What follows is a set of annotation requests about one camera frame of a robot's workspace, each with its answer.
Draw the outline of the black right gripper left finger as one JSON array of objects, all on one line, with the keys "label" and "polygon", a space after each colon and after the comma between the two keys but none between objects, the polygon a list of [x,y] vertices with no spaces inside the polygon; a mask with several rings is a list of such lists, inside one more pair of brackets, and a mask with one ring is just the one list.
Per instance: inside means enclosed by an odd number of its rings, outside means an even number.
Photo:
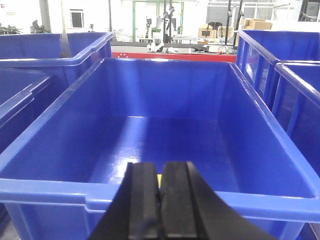
[{"label": "black right gripper left finger", "polygon": [[157,171],[151,162],[129,163],[122,183],[90,240],[159,240]]}]

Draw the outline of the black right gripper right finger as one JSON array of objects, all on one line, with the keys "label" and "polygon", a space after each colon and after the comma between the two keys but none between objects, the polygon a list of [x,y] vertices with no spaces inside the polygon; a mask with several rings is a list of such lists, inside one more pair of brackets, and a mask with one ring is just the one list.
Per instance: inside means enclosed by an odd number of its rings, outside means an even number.
[{"label": "black right gripper right finger", "polygon": [[190,161],[164,166],[161,221],[167,240],[273,240],[226,204]]}]

